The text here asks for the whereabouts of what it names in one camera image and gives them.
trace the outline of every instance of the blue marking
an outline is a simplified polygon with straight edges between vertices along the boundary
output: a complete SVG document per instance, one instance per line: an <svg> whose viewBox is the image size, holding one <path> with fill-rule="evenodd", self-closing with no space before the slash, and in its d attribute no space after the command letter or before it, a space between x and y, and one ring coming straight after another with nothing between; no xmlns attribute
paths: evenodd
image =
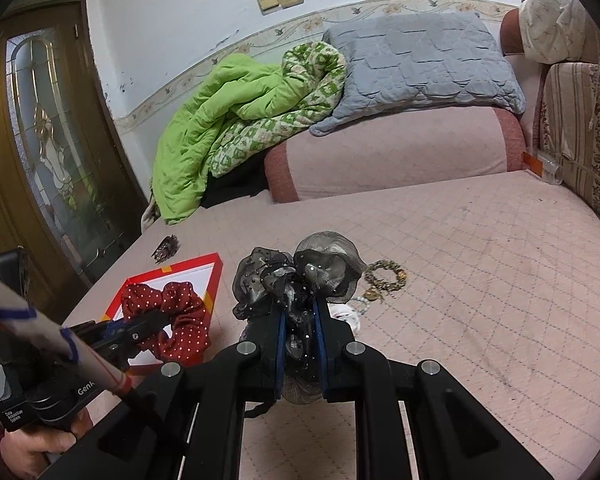
<svg viewBox="0 0 600 480"><path fill-rule="evenodd" d="M72 338L73 333L68 328L61 328L60 335L62 336L62 338L65 341L67 341L67 343L69 344L69 348L71 349L71 356L69 357L69 362L77 363L78 362L78 348L76 347L75 341Z"/></svg>
<svg viewBox="0 0 600 480"><path fill-rule="evenodd" d="M278 327L278 347L276 348L276 398L282 396L282 381L285 375L285 338L286 338L286 312L280 314Z"/></svg>
<svg viewBox="0 0 600 480"><path fill-rule="evenodd" d="M324 394L327 389L327 351L324 347L324 332L322 332L322 323L320 322L320 313L318 312L318 302L314 298L314 323L315 323L315 341L318 345L318 359L320 359L320 389Z"/></svg>
<svg viewBox="0 0 600 480"><path fill-rule="evenodd" d="M119 319L117 321L109 321L104 331L104 339L108 339L113 336L119 328L126 323L125 319Z"/></svg>
<svg viewBox="0 0 600 480"><path fill-rule="evenodd" d="M36 319L38 313L35 308L0 308L0 320L9 321L13 319Z"/></svg>

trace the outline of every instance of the red polka dot scrunchie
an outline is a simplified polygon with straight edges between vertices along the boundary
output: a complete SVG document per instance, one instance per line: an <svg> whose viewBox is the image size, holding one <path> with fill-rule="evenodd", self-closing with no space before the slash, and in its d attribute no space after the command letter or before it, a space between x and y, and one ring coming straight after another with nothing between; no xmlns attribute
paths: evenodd
<svg viewBox="0 0 600 480"><path fill-rule="evenodd" d="M176 361L182 366L195 364L210 340L208 330L203 325L205 305L191 284L171 282L160 291L137 283L127 285L122 290L122 314L125 319L132 319L154 308L170 316L172 336L160 330L138 344L138 347L150 350L160 361Z"/></svg>

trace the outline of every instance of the white fabric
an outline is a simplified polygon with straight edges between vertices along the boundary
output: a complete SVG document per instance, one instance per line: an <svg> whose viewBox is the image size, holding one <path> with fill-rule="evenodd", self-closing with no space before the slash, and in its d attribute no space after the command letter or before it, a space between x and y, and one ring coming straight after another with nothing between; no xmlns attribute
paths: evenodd
<svg viewBox="0 0 600 480"><path fill-rule="evenodd" d="M151 227L154 222L160 217L157 211L157 206L155 205L155 197L154 194L151 193L151 200L149 201L149 205L142 213L142 218L140 219L140 233L144 234L144 232Z"/></svg>
<svg viewBox="0 0 600 480"><path fill-rule="evenodd" d="M578 60L587 11L578 0L522 0L520 34L525 56L538 63Z"/></svg>
<svg viewBox="0 0 600 480"><path fill-rule="evenodd" d="M352 306L343 303L329 303L329 314L333 319L349 323L354 337L360 333L360 316Z"/></svg>

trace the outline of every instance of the floral striped cushion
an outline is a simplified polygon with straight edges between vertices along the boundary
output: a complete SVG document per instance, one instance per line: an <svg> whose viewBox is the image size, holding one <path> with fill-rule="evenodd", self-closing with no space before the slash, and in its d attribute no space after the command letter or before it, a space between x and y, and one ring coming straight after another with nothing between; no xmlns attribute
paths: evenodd
<svg viewBox="0 0 600 480"><path fill-rule="evenodd" d="M564 182L600 217L600 65L560 63L542 98L540 143L564 169Z"/></svg>

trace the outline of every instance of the orange label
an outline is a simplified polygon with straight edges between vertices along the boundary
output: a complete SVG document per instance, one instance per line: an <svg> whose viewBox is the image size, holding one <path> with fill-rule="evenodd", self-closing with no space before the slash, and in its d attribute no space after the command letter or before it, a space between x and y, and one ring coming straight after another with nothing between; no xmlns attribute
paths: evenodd
<svg viewBox="0 0 600 480"><path fill-rule="evenodd" d="M206 311L211 314L214 310L214 300L211 299L211 296L207 291L205 291L205 297L202 299L202 303L205 304Z"/></svg>
<svg viewBox="0 0 600 480"><path fill-rule="evenodd" d="M529 169L542 178L542 162L527 152L522 152L522 163L528 165Z"/></svg>

